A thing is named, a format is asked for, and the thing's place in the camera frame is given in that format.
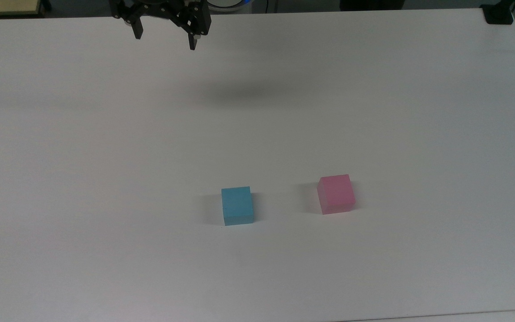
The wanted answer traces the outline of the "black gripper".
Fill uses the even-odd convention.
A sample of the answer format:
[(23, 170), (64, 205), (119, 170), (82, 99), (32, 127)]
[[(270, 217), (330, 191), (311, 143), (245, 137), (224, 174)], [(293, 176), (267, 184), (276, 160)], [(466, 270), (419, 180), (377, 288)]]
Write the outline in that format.
[(198, 40), (207, 35), (211, 26), (209, 7), (204, 0), (110, 0), (112, 17), (124, 20), (131, 26), (135, 39), (143, 34), (142, 16), (177, 20), (176, 24), (188, 34), (190, 50)]

